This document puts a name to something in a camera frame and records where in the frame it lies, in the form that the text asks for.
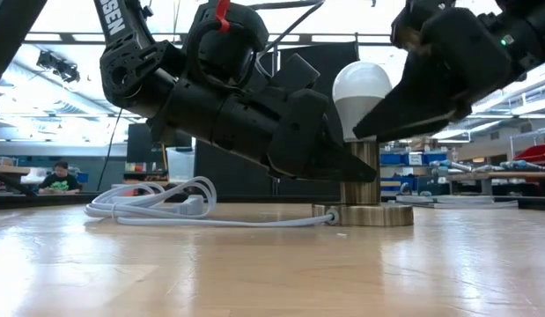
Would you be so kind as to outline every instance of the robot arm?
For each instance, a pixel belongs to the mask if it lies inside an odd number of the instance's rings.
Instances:
[[[255,67],[269,33],[252,9],[200,5],[183,49],[156,42],[138,0],[94,0],[106,37],[107,99],[148,118],[153,141],[176,129],[249,159],[275,176],[373,181],[376,172],[330,135],[327,97],[307,89],[319,73],[298,55],[273,77]],[[264,85],[246,89],[252,76]]]

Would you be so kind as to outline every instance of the red tab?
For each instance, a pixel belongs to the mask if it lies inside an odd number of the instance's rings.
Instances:
[[[219,2],[217,3],[216,18],[219,22],[221,22],[221,28],[219,29],[219,32],[229,31],[230,24],[229,21],[225,19],[225,14],[227,14],[230,5],[230,0],[219,0]]]

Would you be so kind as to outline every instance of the red storage bin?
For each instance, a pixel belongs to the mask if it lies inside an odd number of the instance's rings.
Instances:
[[[531,146],[515,157],[515,160],[525,160],[526,162],[544,162],[545,144]]]

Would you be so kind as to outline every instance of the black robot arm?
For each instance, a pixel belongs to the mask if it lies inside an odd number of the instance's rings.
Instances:
[[[453,0],[408,0],[391,36],[409,52],[402,80],[354,128],[357,137],[383,142],[437,132],[545,63],[545,0],[497,4],[501,14],[476,17]]]
[[[295,55],[273,77],[256,69],[269,33],[252,8],[202,4],[177,49],[152,39],[145,24],[150,12],[138,0],[94,2],[107,42],[100,59],[104,93],[148,118],[153,141],[178,129],[274,176],[375,179],[375,170],[331,137],[327,97],[308,89],[319,76],[313,67]],[[252,78],[264,81],[249,90]]]

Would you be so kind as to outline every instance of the white power cord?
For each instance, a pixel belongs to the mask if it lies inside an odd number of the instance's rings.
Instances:
[[[207,208],[203,207],[203,196],[191,195],[184,203],[176,203],[172,206],[162,206],[162,203],[179,194],[185,188],[199,188],[206,197]],[[126,197],[124,193],[134,189],[146,190],[149,194],[143,196]],[[241,221],[223,221],[205,219],[217,204],[216,189],[205,177],[195,177],[175,188],[165,191],[162,186],[155,183],[143,183],[136,185],[113,188],[96,197],[85,207],[85,213],[89,217],[111,217],[122,225],[209,225],[209,226],[244,226],[244,227],[292,227],[317,225],[322,223],[335,224],[338,222],[338,214],[334,210],[328,211],[325,216],[310,217],[297,220],[284,220],[266,223],[250,223]]]

